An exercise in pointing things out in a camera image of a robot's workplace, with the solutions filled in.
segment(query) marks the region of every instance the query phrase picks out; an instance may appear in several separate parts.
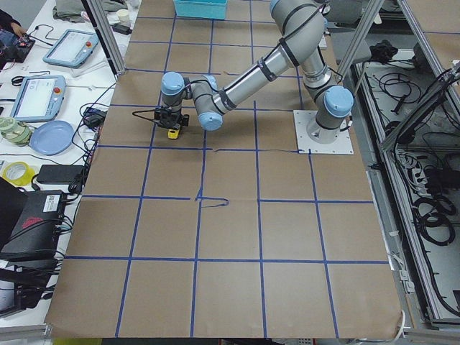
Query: robotic arm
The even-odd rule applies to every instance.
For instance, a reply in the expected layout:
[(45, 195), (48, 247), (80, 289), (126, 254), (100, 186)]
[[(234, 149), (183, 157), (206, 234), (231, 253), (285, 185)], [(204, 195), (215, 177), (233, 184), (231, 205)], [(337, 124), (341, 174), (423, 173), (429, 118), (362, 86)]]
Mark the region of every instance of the robotic arm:
[(323, 0), (272, 0), (270, 11), (282, 37), (273, 50), (260, 58), (229, 85), (218, 89), (210, 75), (184, 78), (169, 72), (162, 78), (162, 106), (155, 111), (159, 127), (179, 130), (188, 123), (181, 114), (182, 100), (193, 99), (201, 126), (214, 131), (223, 124), (223, 115), (276, 80), (288, 68), (300, 66), (303, 83), (318, 106), (316, 121), (308, 134), (317, 142), (330, 143), (353, 106), (353, 96), (336, 85), (331, 70), (318, 48), (323, 36)]

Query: black sleeve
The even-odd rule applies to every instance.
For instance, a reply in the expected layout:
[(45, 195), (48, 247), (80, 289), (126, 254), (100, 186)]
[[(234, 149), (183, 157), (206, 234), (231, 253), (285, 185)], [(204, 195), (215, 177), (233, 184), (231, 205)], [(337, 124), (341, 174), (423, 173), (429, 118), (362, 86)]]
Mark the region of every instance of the black sleeve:
[(7, 14), (5, 11), (0, 10), (0, 26), (6, 31), (13, 32), (11, 23), (21, 25), (17, 20), (14, 20), (12, 16)]

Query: blue plate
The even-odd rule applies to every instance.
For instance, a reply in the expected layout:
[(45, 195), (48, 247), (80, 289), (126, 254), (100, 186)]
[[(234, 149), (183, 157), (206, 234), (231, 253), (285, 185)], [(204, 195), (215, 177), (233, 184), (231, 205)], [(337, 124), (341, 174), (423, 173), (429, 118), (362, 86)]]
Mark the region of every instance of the blue plate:
[(65, 121), (50, 121), (38, 127), (30, 137), (30, 147), (42, 155), (56, 155), (72, 144), (72, 126)]

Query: roll of tape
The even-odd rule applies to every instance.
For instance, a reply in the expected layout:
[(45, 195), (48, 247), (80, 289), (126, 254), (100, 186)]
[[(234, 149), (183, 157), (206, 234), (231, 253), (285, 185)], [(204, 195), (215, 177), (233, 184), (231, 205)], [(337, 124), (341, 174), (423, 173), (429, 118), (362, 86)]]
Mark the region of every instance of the roll of tape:
[(24, 162), (11, 163), (3, 171), (3, 178), (18, 186), (28, 185), (34, 175), (35, 171)]

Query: blue joint cap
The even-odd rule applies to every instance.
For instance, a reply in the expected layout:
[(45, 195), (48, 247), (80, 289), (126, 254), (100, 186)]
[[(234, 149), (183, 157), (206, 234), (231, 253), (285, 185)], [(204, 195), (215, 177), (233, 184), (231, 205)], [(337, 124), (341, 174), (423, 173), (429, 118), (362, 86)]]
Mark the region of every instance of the blue joint cap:
[(270, 13), (273, 12), (273, 9), (275, 8), (276, 4), (278, 3), (279, 0), (271, 0), (270, 2)]
[(351, 92), (343, 86), (332, 86), (326, 91), (324, 96), (324, 106), (330, 115), (343, 119), (346, 117), (351, 108), (353, 108), (354, 99)]
[(217, 80), (214, 78), (213, 75), (205, 75), (204, 78), (208, 79), (209, 83), (211, 84), (211, 87), (214, 90), (217, 90)]
[(176, 72), (168, 72), (161, 79), (161, 92), (166, 96), (175, 96), (184, 89), (184, 78)]
[(212, 111), (200, 114), (198, 120), (205, 131), (216, 131), (224, 122), (222, 115)]

